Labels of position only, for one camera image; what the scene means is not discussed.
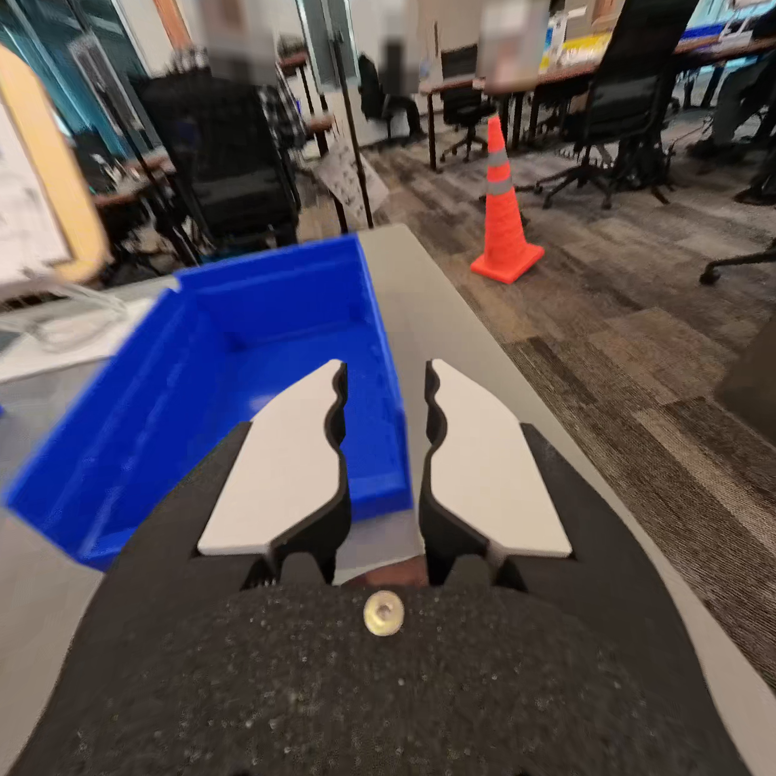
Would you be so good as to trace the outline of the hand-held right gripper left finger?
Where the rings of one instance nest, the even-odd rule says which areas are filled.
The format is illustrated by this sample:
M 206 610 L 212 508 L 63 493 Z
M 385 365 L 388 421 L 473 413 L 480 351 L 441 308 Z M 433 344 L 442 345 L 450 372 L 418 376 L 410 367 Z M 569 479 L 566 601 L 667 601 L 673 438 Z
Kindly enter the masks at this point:
M 205 557 L 282 551 L 333 557 L 351 523 L 342 451 L 347 365 L 332 359 L 250 421 L 197 543 Z

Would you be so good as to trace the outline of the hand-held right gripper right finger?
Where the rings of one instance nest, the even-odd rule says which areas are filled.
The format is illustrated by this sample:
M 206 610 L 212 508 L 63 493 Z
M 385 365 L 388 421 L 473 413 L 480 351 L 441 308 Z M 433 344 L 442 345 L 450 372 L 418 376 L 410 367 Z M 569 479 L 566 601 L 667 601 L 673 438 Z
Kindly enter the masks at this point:
M 517 416 L 446 361 L 425 367 L 428 408 L 418 505 L 428 580 L 474 557 L 490 579 L 511 557 L 569 559 L 573 547 Z

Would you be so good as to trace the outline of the blue plastic bin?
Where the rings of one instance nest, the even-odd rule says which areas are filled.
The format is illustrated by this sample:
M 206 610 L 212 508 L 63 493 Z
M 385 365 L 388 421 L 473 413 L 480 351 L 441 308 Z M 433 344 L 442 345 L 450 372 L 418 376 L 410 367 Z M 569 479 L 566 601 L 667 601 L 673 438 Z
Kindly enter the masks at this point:
M 354 235 L 181 272 L 5 492 L 19 518 L 106 571 L 234 426 L 332 359 L 354 522 L 413 502 L 400 383 Z

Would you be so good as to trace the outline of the grey desk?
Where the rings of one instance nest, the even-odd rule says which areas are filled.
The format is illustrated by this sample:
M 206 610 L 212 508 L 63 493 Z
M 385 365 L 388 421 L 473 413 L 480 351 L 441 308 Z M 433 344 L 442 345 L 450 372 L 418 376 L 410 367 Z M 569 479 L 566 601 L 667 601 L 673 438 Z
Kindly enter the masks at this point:
M 359 235 L 405 400 L 415 495 L 428 441 L 424 363 L 440 357 L 534 424 L 607 500 L 657 568 L 684 621 L 716 708 L 752 774 L 775 775 L 770 687 L 714 620 L 654 540 L 531 388 L 419 240 L 393 225 Z M 100 363 L 2 386 L 2 491 L 27 455 L 82 393 Z M 344 582 L 421 552 L 417 516 L 400 512 L 356 525 L 337 561 Z M 74 631 L 101 581 L 9 512 L 2 496 L 1 773 L 7 774 L 45 707 Z

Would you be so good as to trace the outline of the orange traffic cone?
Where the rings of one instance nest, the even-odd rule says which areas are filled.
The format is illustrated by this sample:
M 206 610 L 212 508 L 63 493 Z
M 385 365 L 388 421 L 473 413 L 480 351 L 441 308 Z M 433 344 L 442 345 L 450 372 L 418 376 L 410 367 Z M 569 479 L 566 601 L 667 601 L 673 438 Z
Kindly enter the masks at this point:
M 471 271 L 505 285 L 525 275 L 545 249 L 525 238 L 500 119 L 488 122 L 486 217 L 483 253 Z

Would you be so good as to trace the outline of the printed paper sheet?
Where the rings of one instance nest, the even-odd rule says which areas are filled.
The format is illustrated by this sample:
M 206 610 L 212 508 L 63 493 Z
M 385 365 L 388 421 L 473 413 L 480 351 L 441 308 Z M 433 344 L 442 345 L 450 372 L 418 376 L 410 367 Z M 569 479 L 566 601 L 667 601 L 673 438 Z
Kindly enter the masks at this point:
M 369 205 L 375 214 L 390 192 L 373 166 L 361 156 Z M 347 142 L 336 140 L 321 157 L 314 169 L 316 178 L 344 206 L 344 209 L 362 225 L 366 224 L 363 191 L 358 177 L 354 151 Z

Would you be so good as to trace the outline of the black mesh office chair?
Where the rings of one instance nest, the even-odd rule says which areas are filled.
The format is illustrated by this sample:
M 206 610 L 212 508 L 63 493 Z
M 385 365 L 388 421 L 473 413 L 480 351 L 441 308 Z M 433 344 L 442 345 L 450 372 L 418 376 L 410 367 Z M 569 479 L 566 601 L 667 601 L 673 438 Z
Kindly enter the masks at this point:
M 131 85 L 175 168 L 190 218 L 216 257 L 297 244 L 299 204 L 256 88 L 208 67 Z

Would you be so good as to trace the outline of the black chair base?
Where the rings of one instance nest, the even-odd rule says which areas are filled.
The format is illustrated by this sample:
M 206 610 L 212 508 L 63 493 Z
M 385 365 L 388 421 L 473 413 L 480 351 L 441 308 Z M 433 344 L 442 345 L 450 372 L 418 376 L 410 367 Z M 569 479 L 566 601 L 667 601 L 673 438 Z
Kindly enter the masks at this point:
M 707 264 L 698 281 L 703 286 L 713 286 L 719 280 L 720 271 L 731 267 L 759 266 L 775 263 L 775 239 L 769 246 L 757 253 L 718 259 Z

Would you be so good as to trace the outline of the wooden board document stand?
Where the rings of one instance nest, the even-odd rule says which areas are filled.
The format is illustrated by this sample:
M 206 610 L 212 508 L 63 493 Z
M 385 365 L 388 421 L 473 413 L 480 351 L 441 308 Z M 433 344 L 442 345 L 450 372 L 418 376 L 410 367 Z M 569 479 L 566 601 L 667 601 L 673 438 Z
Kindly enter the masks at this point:
M 75 302 L 75 314 L 2 314 L 2 384 L 108 358 L 129 338 L 154 303 L 125 302 L 89 287 L 108 265 L 109 243 L 92 194 L 54 117 L 51 99 L 34 71 L 2 47 L 1 102 L 10 109 L 71 258 L 51 273 L 1 284 L 2 303 L 52 293 Z

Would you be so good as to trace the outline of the printed instruction sheet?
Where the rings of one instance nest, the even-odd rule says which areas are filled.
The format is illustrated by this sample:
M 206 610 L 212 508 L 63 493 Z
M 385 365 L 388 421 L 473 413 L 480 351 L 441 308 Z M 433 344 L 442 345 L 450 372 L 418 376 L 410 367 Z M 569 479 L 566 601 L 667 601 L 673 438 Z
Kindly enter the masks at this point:
M 1 102 L 1 284 L 51 273 L 69 247 L 13 115 Z

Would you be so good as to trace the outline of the wooden work table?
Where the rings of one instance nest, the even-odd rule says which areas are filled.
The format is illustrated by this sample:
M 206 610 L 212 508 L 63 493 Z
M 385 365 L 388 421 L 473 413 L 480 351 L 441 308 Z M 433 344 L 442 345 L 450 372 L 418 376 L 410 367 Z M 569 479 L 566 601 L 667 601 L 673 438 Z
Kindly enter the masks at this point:
M 712 63 L 735 60 L 755 53 L 771 51 L 774 49 L 774 46 L 774 36 L 761 40 L 751 40 L 744 35 L 731 36 L 726 42 L 719 42 L 713 36 L 706 36 L 678 44 L 671 55 L 670 63 L 679 72 L 694 70 Z M 537 83 L 528 87 L 514 84 L 503 88 L 486 86 L 484 81 L 474 74 L 452 76 L 433 83 L 422 82 L 420 95 L 426 99 L 428 107 L 429 168 L 433 172 L 438 172 L 439 162 L 441 161 L 435 142 L 434 110 L 432 105 L 434 95 L 440 95 L 452 89 L 469 87 L 482 89 L 486 94 L 493 96 L 519 95 L 531 92 L 536 87 L 541 88 L 555 83 L 572 81 L 576 78 L 590 77 L 598 68 L 599 64 L 593 61 L 565 67 L 555 67 L 548 71 L 540 72 L 537 77 Z

